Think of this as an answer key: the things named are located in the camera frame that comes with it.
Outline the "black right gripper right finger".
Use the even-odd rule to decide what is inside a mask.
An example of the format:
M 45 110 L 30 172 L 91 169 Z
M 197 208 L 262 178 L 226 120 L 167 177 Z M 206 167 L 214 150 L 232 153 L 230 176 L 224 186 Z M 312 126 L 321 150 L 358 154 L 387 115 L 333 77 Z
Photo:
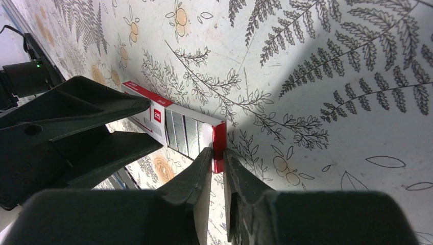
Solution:
M 276 191 L 224 152 L 231 244 L 417 244 L 400 206 L 377 191 Z

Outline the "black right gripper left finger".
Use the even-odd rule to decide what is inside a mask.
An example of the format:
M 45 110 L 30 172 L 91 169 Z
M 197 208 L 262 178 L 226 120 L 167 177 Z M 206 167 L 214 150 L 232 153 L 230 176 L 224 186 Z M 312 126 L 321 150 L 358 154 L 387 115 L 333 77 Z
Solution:
M 52 189 L 28 201 L 4 244 L 206 244 L 212 149 L 151 190 Z

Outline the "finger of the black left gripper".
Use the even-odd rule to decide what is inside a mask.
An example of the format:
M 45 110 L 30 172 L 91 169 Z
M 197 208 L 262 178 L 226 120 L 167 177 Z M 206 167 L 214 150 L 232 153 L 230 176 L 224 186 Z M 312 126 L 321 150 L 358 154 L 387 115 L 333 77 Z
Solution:
M 55 141 L 146 111 L 150 100 L 75 76 L 1 117 L 1 142 Z
M 162 148 L 146 133 L 115 131 L 78 160 L 51 188 L 92 189 L 122 167 Z

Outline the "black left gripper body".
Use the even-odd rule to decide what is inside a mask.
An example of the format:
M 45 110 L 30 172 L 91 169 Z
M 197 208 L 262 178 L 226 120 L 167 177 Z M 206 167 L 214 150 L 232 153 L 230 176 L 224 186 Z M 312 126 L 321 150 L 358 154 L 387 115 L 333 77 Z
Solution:
M 99 126 L 1 155 L 1 208 L 13 210 L 33 193 L 78 169 L 84 157 L 109 135 L 106 126 Z

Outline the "red staple box sleeve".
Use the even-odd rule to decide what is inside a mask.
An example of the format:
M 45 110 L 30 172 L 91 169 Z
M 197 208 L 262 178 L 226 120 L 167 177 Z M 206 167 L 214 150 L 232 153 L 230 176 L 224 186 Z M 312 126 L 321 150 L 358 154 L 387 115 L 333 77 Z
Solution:
M 132 81 L 122 83 L 122 90 L 126 94 L 142 96 L 151 101 L 146 111 L 131 116 L 130 120 L 163 146 L 168 146 L 169 140 L 166 134 L 165 109 L 173 103 Z

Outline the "red staple box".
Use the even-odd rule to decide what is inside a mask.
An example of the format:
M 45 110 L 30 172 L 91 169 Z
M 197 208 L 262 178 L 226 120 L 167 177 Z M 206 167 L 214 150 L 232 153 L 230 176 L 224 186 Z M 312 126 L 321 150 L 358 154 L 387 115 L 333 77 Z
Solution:
M 211 170 L 216 174 L 224 171 L 225 120 L 172 104 L 164 109 L 163 123 L 165 146 L 190 159 L 196 159 L 205 148 L 210 148 Z

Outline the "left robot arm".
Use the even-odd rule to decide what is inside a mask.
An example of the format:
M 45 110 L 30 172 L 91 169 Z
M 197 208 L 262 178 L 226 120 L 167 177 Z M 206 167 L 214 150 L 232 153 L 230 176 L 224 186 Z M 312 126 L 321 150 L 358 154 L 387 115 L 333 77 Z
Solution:
M 145 133 L 107 125 L 150 107 L 83 76 L 50 85 L 38 62 L 1 70 L 1 208 L 11 211 L 49 188 L 91 189 L 162 147 Z

